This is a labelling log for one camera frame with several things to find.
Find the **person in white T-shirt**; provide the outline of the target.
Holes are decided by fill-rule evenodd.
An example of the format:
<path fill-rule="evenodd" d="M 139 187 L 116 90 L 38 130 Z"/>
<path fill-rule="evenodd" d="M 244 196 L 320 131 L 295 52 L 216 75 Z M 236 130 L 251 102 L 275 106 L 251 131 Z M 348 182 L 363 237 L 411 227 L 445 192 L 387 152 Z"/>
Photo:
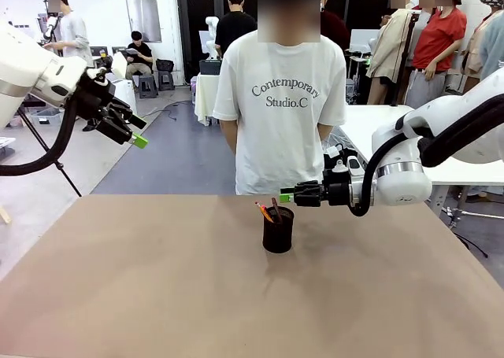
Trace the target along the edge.
<path fill-rule="evenodd" d="M 321 0 L 258 0 L 258 26 L 224 54 L 213 116 L 238 123 L 235 191 L 321 180 L 317 125 L 346 119 L 346 61 L 321 34 Z"/>

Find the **black tripod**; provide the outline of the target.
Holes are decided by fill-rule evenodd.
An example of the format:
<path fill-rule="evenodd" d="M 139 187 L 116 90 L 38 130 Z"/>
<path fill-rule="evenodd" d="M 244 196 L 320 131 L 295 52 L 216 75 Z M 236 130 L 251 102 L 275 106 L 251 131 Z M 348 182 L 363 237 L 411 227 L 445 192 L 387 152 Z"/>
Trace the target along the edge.
<path fill-rule="evenodd" d="M 46 144 L 46 142 L 44 141 L 44 139 L 40 135 L 40 133 L 37 132 L 37 130 L 35 129 L 35 126 L 29 120 L 29 118 L 27 117 L 27 115 L 24 112 L 24 110 L 22 108 L 19 108 L 17 110 L 17 114 L 20 116 L 20 118 L 22 119 L 22 121 L 27 125 L 28 130 L 33 134 L 33 136 L 35 137 L 36 141 L 47 152 L 50 149 L 49 146 Z M 81 197 L 82 194 L 80 193 L 80 191 L 78 190 L 78 188 L 76 187 L 76 185 L 74 184 L 74 182 L 70 179 L 70 177 L 68 176 L 68 174 L 64 170 L 64 165 L 60 161 L 54 161 L 53 164 L 57 168 L 57 170 L 64 176 L 64 178 L 69 183 L 69 185 L 71 186 L 71 188 L 73 188 L 73 190 L 75 191 L 76 195 L 78 197 Z"/>

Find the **grey plastic stool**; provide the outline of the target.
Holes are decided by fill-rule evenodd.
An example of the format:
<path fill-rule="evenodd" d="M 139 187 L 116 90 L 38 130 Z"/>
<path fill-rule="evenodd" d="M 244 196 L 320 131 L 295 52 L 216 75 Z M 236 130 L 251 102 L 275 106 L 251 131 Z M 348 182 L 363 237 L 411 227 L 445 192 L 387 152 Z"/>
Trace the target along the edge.
<path fill-rule="evenodd" d="M 157 71 L 158 89 L 160 91 L 175 90 L 175 84 L 170 71 Z"/>
<path fill-rule="evenodd" d="M 140 98 L 156 98 L 158 96 L 158 89 L 153 76 L 140 76 L 138 89 Z"/>

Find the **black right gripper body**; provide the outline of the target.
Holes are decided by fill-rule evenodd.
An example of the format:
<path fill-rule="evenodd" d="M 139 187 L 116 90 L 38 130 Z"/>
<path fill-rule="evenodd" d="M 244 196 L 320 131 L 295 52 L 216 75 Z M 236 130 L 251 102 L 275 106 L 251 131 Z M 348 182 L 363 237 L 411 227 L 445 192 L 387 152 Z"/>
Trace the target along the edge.
<path fill-rule="evenodd" d="M 348 206 L 350 204 L 350 173 L 324 170 L 319 189 L 321 201 L 326 201 L 330 206 Z"/>

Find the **clear plastic bag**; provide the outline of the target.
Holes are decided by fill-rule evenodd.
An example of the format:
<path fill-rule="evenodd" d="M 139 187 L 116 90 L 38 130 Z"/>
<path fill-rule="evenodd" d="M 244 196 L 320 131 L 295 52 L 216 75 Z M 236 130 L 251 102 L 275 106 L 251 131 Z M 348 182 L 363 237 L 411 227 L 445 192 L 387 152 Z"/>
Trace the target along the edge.
<path fill-rule="evenodd" d="M 334 127 L 329 136 L 322 142 L 322 146 L 323 149 L 327 149 L 330 146 L 338 145 L 341 145 L 343 148 L 354 148 L 354 144 L 343 133 L 342 129 L 340 127 Z"/>

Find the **seated person in black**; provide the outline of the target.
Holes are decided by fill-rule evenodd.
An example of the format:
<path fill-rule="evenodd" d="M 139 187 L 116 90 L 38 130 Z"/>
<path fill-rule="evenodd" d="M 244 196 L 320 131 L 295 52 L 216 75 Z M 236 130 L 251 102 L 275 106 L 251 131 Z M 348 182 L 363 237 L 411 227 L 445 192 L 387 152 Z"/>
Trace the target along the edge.
<path fill-rule="evenodd" d="M 133 80 L 134 74 L 151 76 L 153 74 L 153 55 L 149 46 L 143 41 L 140 31 L 131 33 L 132 43 L 128 45 L 128 50 L 135 50 L 135 54 L 127 52 L 126 79 Z"/>

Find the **metal stand legs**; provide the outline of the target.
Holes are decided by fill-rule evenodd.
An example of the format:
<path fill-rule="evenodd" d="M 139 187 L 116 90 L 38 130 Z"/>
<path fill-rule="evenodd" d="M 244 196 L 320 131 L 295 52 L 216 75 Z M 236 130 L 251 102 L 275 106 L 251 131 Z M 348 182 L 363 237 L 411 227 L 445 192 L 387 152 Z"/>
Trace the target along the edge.
<path fill-rule="evenodd" d="M 451 208 L 448 206 L 442 207 L 442 212 L 444 212 L 450 218 L 450 222 L 448 223 L 448 227 L 450 229 L 456 228 L 463 216 L 486 218 L 491 220 L 504 220 L 504 216 L 496 216 L 492 214 L 483 214 L 478 212 L 469 212 L 463 209 Z"/>

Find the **black box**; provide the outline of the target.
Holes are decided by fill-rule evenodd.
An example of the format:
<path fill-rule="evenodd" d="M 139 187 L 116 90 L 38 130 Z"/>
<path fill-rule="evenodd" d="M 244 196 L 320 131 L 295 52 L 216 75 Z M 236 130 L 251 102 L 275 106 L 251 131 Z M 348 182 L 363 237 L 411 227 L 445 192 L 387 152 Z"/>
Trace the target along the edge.
<path fill-rule="evenodd" d="M 220 60 L 200 60 L 199 69 L 202 75 L 218 76 L 221 70 Z"/>

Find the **black mesh pen holder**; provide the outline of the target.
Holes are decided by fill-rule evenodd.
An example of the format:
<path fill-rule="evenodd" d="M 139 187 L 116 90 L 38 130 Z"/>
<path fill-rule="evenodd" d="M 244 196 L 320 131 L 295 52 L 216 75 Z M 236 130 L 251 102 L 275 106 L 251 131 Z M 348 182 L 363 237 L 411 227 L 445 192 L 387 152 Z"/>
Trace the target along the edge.
<path fill-rule="evenodd" d="M 292 231 L 295 214 L 288 208 L 278 207 L 282 221 L 272 206 L 267 211 L 272 219 L 263 219 L 262 245 L 270 253 L 286 253 L 292 247 Z"/>

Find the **yellow pencil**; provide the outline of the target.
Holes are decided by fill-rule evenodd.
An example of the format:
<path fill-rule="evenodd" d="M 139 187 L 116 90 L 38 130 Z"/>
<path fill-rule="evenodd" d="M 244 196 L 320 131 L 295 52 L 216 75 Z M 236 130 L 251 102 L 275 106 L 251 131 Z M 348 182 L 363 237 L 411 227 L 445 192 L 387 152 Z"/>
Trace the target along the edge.
<path fill-rule="evenodd" d="M 266 220 L 268 220 L 270 223 L 273 223 L 273 222 L 274 222 L 273 218 L 271 217 L 271 215 L 270 215 L 270 214 L 269 214 L 269 212 L 268 212 L 268 209 L 267 209 L 264 205 L 260 204 L 260 203 L 259 203 L 259 202 L 257 202 L 257 201 L 255 202 L 255 205 L 256 205 L 256 206 L 260 209 L 261 214 L 263 215 L 263 217 L 264 217 Z"/>

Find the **white table with legs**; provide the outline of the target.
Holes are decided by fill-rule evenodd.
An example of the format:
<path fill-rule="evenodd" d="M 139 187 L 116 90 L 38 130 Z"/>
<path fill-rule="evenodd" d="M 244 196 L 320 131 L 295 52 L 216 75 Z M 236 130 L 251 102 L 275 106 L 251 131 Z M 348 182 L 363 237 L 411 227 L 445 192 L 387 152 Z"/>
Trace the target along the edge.
<path fill-rule="evenodd" d="M 346 123 L 340 127 L 361 158 L 372 156 L 372 133 L 383 125 L 395 122 L 411 110 L 405 105 L 349 105 Z M 504 162 L 470 164 L 454 159 L 444 161 L 435 168 L 426 168 L 432 181 L 430 209 L 439 216 L 450 186 L 504 186 Z"/>

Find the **mannequin in dark red top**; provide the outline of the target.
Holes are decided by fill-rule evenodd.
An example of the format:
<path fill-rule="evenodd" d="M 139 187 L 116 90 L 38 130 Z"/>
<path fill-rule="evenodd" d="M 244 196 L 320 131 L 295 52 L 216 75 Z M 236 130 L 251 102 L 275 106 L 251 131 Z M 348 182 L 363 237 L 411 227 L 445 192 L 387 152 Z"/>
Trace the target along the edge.
<path fill-rule="evenodd" d="M 325 6 L 328 0 L 321 0 L 321 34 L 337 44 L 343 51 L 350 47 L 350 33 L 344 21 Z"/>

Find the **white air purifier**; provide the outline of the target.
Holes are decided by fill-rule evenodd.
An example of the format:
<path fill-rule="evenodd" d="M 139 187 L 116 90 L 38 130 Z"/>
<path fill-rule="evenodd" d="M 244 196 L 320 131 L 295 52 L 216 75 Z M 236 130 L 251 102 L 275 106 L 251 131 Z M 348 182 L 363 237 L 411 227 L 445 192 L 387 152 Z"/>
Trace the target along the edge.
<path fill-rule="evenodd" d="M 135 92 L 133 82 L 128 79 L 115 79 L 112 81 L 115 86 L 114 96 L 127 104 L 134 114 L 137 113 Z"/>

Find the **person's right forearm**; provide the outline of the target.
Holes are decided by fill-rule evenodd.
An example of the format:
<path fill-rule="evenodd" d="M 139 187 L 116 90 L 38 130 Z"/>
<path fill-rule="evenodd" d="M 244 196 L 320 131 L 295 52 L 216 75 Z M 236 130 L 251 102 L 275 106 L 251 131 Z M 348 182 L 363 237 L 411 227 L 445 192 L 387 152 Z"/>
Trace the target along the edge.
<path fill-rule="evenodd" d="M 219 120 L 220 129 L 234 155 L 236 155 L 238 123 L 236 120 Z"/>

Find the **table with white cloth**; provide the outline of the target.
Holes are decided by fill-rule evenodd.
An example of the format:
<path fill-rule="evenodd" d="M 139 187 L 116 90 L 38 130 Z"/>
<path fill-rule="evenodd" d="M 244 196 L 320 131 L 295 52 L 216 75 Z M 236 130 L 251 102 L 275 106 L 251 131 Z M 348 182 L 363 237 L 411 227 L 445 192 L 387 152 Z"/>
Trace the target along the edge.
<path fill-rule="evenodd" d="M 206 127 L 212 124 L 218 83 L 219 75 L 198 74 L 196 77 L 195 115 L 198 122 Z"/>

